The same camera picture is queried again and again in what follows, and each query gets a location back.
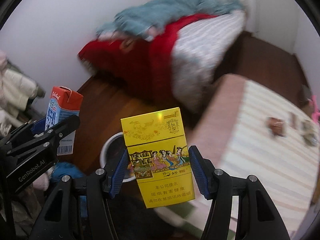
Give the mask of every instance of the carton barcode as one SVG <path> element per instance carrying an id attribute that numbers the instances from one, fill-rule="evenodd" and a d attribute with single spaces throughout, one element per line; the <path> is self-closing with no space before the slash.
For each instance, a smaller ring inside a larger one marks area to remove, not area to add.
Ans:
<path id="1" fill-rule="evenodd" d="M 72 145 L 67 145 L 67 146 L 59 146 L 57 153 L 58 154 L 66 154 L 66 153 L 71 153 L 72 152 Z"/>

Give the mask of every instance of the yellow cigarette pack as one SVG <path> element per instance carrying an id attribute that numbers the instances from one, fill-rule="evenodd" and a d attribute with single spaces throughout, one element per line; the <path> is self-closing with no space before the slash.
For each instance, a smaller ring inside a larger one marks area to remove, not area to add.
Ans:
<path id="1" fill-rule="evenodd" d="M 195 198 L 180 109 L 121 119 L 124 141 L 147 208 Z"/>

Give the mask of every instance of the blue cloth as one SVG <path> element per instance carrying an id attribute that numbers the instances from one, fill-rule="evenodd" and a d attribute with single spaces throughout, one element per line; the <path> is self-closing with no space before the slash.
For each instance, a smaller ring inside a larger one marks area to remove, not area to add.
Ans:
<path id="1" fill-rule="evenodd" d="M 75 165 L 67 162 L 57 163 L 51 174 L 50 182 L 58 183 L 64 175 L 70 175 L 73 179 L 84 177 L 85 174 Z M 80 196 L 81 217 L 88 217 L 87 197 Z"/>
<path id="2" fill-rule="evenodd" d="M 105 23 L 97 29 L 97 35 L 118 30 L 150 40 L 153 37 L 148 36 L 146 30 L 151 26 L 162 32 L 167 24 L 183 16 L 222 15 L 243 8 L 239 0 L 152 0 L 118 13 L 113 23 Z"/>

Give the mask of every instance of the striped tablecloth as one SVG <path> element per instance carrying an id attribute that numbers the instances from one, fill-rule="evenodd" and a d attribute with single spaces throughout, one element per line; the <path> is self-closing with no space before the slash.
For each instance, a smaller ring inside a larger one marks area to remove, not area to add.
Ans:
<path id="1" fill-rule="evenodd" d="M 297 130 L 288 125 L 291 113 L 297 116 Z M 266 128 L 268 117 L 285 120 L 286 137 L 270 134 Z M 288 231 L 296 231 L 307 212 L 318 174 L 319 145 L 307 146 L 301 136 L 301 122 L 305 119 L 310 120 L 283 97 L 247 81 L 237 123 L 219 165 L 231 176 L 256 175 Z M 234 198 L 232 217 L 235 218 L 236 204 Z"/>
<path id="2" fill-rule="evenodd" d="M 288 125 L 292 113 L 297 116 L 296 130 Z M 266 126 L 268 117 L 285 120 L 285 137 L 271 135 Z M 220 81 L 216 95 L 187 142 L 189 146 L 196 145 L 204 158 L 231 176 L 256 175 L 292 236 L 309 208 L 319 167 L 319 144 L 307 146 L 302 137 L 304 120 L 310 118 L 285 98 L 244 77 L 229 74 Z M 319 138 L 318 127 L 314 127 Z M 196 184 L 195 191 L 195 200 L 180 208 L 160 208 L 159 213 L 162 217 L 178 214 L 176 225 L 200 236 L 211 201 L 203 198 Z M 238 197 L 234 197 L 230 239 L 236 230 L 237 209 Z"/>

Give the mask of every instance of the cigarette pack lid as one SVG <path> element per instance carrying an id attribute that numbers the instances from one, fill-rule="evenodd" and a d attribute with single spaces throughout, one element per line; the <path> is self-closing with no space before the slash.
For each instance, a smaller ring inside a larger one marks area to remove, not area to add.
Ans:
<path id="1" fill-rule="evenodd" d="M 121 119 L 126 146 L 184 135 L 178 107 Z"/>

